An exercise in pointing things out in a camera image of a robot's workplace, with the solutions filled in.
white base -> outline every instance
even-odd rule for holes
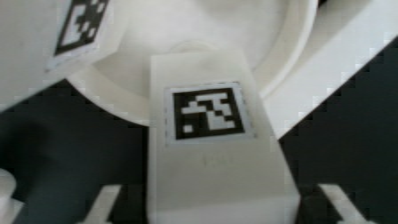
[[[151,224],[293,224],[300,196],[240,52],[156,56],[151,71]],[[171,141],[167,89],[224,82],[242,86],[256,137]]]

black surface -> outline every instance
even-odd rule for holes
[[[148,129],[98,109],[66,81],[0,114],[0,167],[27,202],[16,224],[76,223],[101,186],[144,185],[146,143]]]
[[[338,183],[368,219],[398,223],[398,40],[281,139],[299,187]]]
[[[338,224],[341,216],[320,187],[300,187],[300,192],[297,224]]]
[[[302,194],[338,183],[380,224],[398,223],[396,47],[398,41],[281,139]],[[76,223],[105,184],[144,187],[146,142],[148,129],[98,109],[66,81],[0,114],[0,167],[27,202],[16,224]],[[123,211],[112,217],[132,218]]]

